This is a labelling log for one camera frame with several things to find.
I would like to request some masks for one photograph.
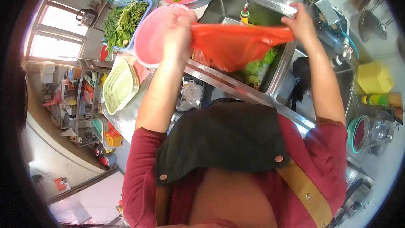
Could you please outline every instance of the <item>faucet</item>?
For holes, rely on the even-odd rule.
[[[240,24],[241,25],[247,25],[249,23],[249,16],[250,13],[247,10],[249,7],[249,4],[252,0],[246,0],[245,6],[243,7],[243,10],[240,12]]]

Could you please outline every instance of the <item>hand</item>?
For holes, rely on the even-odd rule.
[[[190,47],[191,24],[195,19],[194,11],[188,12],[184,9],[177,9],[172,12],[165,23],[164,59],[185,62],[190,58],[192,53]]]
[[[301,43],[317,38],[315,28],[313,26],[312,17],[306,12],[302,3],[294,2],[291,7],[297,8],[298,11],[291,18],[282,17],[281,22],[291,28],[295,38]]]

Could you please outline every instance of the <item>black apron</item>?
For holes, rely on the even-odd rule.
[[[195,168],[268,171],[289,161],[275,107],[222,98],[180,117],[156,152],[155,180],[167,185]]]

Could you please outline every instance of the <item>snap button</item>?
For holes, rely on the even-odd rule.
[[[278,155],[278,156],[276,157],[276,162],[281,162],[281,161],[283,161],[283,159],[284,159],[283,156]]]

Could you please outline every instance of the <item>white plastic bag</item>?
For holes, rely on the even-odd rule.
[[[184,112],[192,108],[200,107],[200,100],[203,95],[203,86],[196,84],[193,80],[185,83],[181,89],[182,97],[177,99],[176,109]]]

